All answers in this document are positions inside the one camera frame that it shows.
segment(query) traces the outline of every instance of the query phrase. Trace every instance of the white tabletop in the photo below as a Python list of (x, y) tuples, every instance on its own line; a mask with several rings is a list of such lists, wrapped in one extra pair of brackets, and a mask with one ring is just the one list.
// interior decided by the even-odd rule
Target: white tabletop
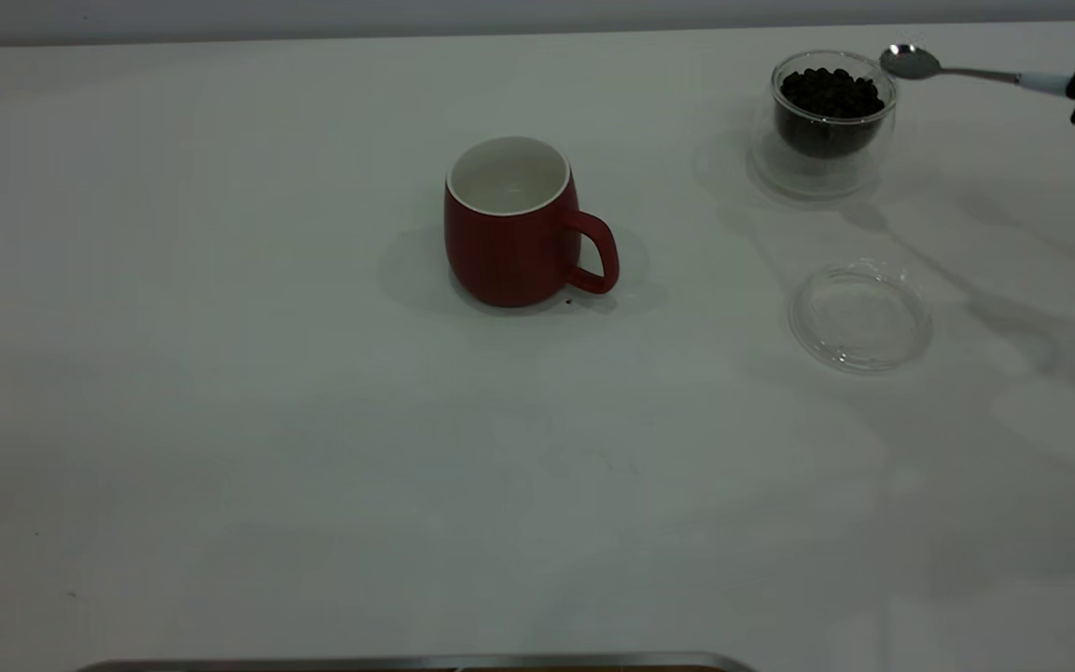
[[(1075, 25), (0, 51), (0, 671), (1075, 669), (1072, 103), (908, 84), (865, 200), (746, 175), (777, 60), (900, 39), (1075, 68)], [(610, 297), (452, 286), (445, 167), (517, 132), (613, 227)], [(909, 370), (784, 327), (860, 256), (929, 299)]]

